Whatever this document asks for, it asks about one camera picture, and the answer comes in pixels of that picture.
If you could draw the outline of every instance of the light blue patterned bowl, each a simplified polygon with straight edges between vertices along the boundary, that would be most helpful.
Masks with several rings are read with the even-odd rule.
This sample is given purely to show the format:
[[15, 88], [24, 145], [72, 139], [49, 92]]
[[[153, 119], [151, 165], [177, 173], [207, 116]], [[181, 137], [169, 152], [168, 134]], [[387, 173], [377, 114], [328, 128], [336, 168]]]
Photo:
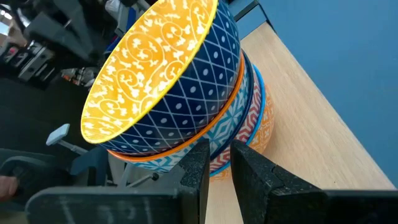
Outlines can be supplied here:
[[145, 157], [192, 138], [219, 113], [233, 91], [240, 50], [236, 23], [228, 6], [219, 1], [209, 34], [175, 85], [136, 124], [100, 145], [120, 154]]
[[242, 125], [242, 120], [245, 119], [245, 110], [250, 107], [250, 94], [252, 91], [250, 86], [253, 85], [253, 74], [248, 72], [247, 68], [250, 68], [250, 64], [245, 65], [244, 76], [242, 84], [239, 88], [236, 98], [229, 106], [227, 112], [221, 117], [221, 119], [200, 139], [189, 145], [188, 147], [175, 152], [169, 156], [164, 156], [159, 159], [154, 159], [145, 162], [130, 162], [137, 167], [144, 169], [153, 170], [160, 173], [166, 173], [170, 171], [198, 142], [208, 139], [210, 142], [210, 154], [212, 155], [219, 148], [228, 144], [233, 138], [231, 135], [235, 130], [240, 129], [239, 125]]

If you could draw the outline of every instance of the hand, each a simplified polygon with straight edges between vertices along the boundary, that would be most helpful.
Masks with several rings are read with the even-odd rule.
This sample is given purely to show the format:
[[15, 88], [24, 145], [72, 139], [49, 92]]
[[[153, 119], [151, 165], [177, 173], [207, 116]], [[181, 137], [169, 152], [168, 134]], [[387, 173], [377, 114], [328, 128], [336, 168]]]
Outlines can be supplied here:
[[18, 188], [15, 177], [0, 176], [0, 202], [6, 202], [14, 196]]

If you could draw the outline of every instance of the bowl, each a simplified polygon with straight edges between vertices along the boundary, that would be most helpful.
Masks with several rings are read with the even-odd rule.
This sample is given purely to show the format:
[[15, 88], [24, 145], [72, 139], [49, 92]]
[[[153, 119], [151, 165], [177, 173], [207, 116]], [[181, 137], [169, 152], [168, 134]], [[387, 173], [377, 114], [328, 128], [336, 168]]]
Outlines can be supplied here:
[[[254, 72], [254, 91], [253, 99], [250, 105], [249, 113], [244, 120], [244, 124], [239, 130], [238, 134], [235, 135], [234, 139], [245, 142], [247, 145], [250, 144], [251, 140], [255, 136], [262, 113], [265, 105], [265, 91], [262, 77], [258, 73]], [[218, 154], [214, 159], [210, 161], [210, 176], [216, 175], [223, 171], [229, 166], [229, 160], [231, 159], [231, 151], [229, 145]]]
[[250, 143], [250, 148], [256, 150], [258, 153], [263, 153], [271, 138], [272, 131], [275, 125], [274, 102], [272, 101], [269, 87], [265, 85], [266, 89], [266, 107], [264, 109], [261, 123], [256, 135]]
[[[210, 160], [215, 159], [218, 155], [220, 155], [230, 144], [230, 142], [235, 138], [235, 136], [239, 133], [239, 130], [243, 126], [246, 117], [249, 113], [250, 107], [251, 107], [251, 102], [253, 98], [253, 90], [254, 90], [254, 74], [252, 70], [252, 66], [250, 63], [250, 60], [248, 59], [247, 55], [243, 52], [244, 55], [244, 62], [245, 62], [245, 73], [248, 74], [249, 77], [249, 91], [248, 91], [248, 102], [245, 105], [245, 110], [242, 116], [238, 118], [233, 119], [233, 121], [239, 121], [239, 124], [234, 127], [234, 129], [231, 129], [230, 133], [225, 133], [224, 134], [224, 128], [222, 126], [218, 129], [215, 129], [214, 134], [212, 133], [212, 136], [210, 136], [208, 139], [210, 140]], [[218, 143], [217, 147], [212, 147], [212, 142]]]
[[[257, 67], [255, 65], [253, 65], [253, 67], [256, 73], [260, 74], [259, 77], [261, 77], [261, 73], [259, 72]], [[265, 105], [263, 106], [264, 109], [261, 118], [259, 117], [256, 124], [256, 133], [252, 134], [251, 138], [248, 139], [250, 143], [246, 143], [249, 147], [257, 151], [258, 153], [263, 153], [266, 149], [275, 124], [274, 104], [271, 95], [269, 94], [269, 87], [264, 83], [262, 83], [262, 86], [265, 95], [265, 99], [263, 99], [262, 101], [262, 104], [265, 102]], [[231, 162], [228, 161], [223, 167], [213, 171], [210, 174], [210, 176], [212, 177], [210, 180], [224, 180], [225, 178], [229, 177], [231, 175], [231, 169], [227, 168], [230, 166], [230, 164]]]
[[142, 157], [176, 148], [222, 110], [239, 54], [223, 1], [156, 2], [96, 78], [81, 117], [84, 139]]
[[159, 155], [152, 156], [154, 159], [146, 161], [143, 160], [146, 157], [131, 157], [108, 150], [109, 153], [118, 157], [119, 159], [130, 162], [135, 166], [164, 173], [170, 171], [199, 141], [213, 138], [209, 139], [210, 149], [213, 151], [222, 146], [224, 143], [229, 144], [226, 141], [228, 139], [233, 139], [231, 136], [229, 136], [229, 134], [232, 134], [235, 129], [240, 129], [239, 124], [242, 123], [240, 121], [246, 117], [244, 111], [248, 111], [249, 109], [249, 96], [251, 96], [249, 92], [252, 91], [250, 86], [253, 85], [253, 80], [250, 75], [252, 75], [252, 73], [244, 73], [242, 84], [240, 85], [239, 89], [236, 89], [238, 90], [236, 96], [231, 95], [231, 98], [229, 99], [231, 104], [226, 109], [226, 113], [221, 114], [220, 118], [217, 118], [218, 120], [215, 122], [213, 127], [206, 127], [206, 129], [202, 130], [204, 132], [201, 133], [199, 137], [196, 136], [198, 138], [190, 139], [189, 142], [185, 142], [184, 144], [180, 145], [179, 147], [181, 147], [182, 150], [176, 151], [173, 154], [163, 155], [162, 157], [158, 157]]
[[185, 146], [187, 146], [187, 145], [189, 145], [191, 143], [196, 143], [197, 140], [199, 138], [201, 138], [204, 134], [206, 134], [206, 132], [209, 129], [211, 129], [214, 125], [216, 125], [217, 122], [221, 119], [221, 117], [227, 112], [228, 108], [231, 106], [232, 102], [235, 100], [235, 97], [236, 97], [236, 95], [238, 94], [238, 92], [240, 90], [241, 84], [243, 82], [243, 77], [244, 77], [244, 63], [241, 63], [240, 67], [239, 67], [238, 79], [236, 81], [236, 87], [232, 91], [228, 101], [225, 104], [225, 107], [223, 107], [223, 109], [220, 111], [220, 113], [217, 116], [215, 116], [212, 121], [210, 121], [209, 125], [206, 128], [202, 129], [197, 135], [195, 135], [194, 137], [189, 139], [184, 144], [181, 144], [181, 145], [177, 146], [176, 148], [171, 149], [169, 151], [165, 151], [165, 152], [162, 152], [160, 154], [156, 154], [156, 155], [153, 155], [153, 156], [147, 156], [147, 157], [136, 157], [136, 156], [134, 156], [134, 154], [130, 154], [130, 155], [129, 154], [122, 154], [122, 153], [117, 152], [116, 150], [113, 150], [112, 148], [109, 148], [108, 152], [111, 155], [113, 155], [113, 156], [115, 156], [115, 157], [117, 157], [119, 159], [125, 160], [125, 161], [129, 161], [129, 162], [147, 162], [147, 161], [153, 161], [153, 160], [156, 160], [156, 159], [160, 159], [160, 158], [163, 158], [163, 157], [166, 157], [166, 156], [170, 156], [172, 154], [175, 154], [176, 152], [181, 151], [182, 149], [184, 149]]

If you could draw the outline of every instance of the yellow floral pattern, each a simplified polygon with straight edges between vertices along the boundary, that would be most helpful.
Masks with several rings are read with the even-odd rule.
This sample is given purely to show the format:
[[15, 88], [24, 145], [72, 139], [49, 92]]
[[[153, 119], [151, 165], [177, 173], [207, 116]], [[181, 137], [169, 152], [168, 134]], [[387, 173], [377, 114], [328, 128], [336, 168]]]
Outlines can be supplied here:
[[139, 121], [178, 80], [204, 41], [217, 0], [159, 0], [103, 65], [81, 117], [86, 141], [102, 143]]

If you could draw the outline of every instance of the desk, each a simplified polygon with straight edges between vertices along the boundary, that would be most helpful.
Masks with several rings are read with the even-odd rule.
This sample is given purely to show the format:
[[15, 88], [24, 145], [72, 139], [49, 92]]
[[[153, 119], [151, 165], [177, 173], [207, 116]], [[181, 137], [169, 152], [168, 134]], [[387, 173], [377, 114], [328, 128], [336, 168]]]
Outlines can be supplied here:
[[[268, 159], [321, 189], [394, 189], [268, 24], [241, 45], [274, 100]], [[243, 223], [231, 178], [211, 182], [206, 223]]]

